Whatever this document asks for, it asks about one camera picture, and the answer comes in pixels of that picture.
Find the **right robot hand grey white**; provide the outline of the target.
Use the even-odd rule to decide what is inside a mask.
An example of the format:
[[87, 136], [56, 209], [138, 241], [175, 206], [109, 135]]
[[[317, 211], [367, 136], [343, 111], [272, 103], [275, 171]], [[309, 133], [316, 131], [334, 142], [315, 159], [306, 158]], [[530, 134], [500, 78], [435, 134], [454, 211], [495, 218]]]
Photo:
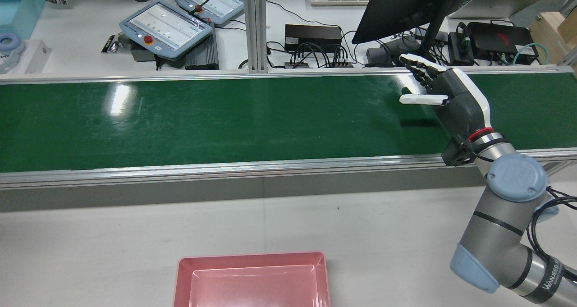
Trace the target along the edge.
[[425, 93], [401, 95], [402, 104], [433, 106], [449, 134], [459, 139], [472, 142], [482, 133], [493, 132], [488, 100], [461, 69], [414, 54], [402, 54], [399, 60], [425, 88]]

